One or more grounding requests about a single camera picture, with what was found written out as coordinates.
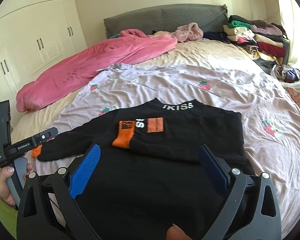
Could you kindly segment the right hand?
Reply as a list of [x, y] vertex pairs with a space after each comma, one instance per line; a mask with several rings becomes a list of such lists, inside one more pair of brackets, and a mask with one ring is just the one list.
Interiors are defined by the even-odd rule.
[[181, 228], [173, 224], [166, 233], [166, 240], [192, 240]]

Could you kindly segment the left hand red nails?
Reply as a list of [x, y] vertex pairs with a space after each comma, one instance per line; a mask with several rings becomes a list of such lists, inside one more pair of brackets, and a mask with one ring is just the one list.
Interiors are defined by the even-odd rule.
[[15, 207], [15, 201], [10, 193], [7, 185], [8, 178], [11, 178], [15, 172], [15, 169], [10, 166], [0, 168], [0, 199], [11, 207]]

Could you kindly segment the green left sleeve forearm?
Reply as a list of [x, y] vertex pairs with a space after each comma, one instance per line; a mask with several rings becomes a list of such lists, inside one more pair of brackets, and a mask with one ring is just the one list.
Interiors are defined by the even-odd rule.
[[17, 237], [17, 215], [17, 210], [8, 206], [0, 199], [0, 222], [12, 239], [16, 239]]

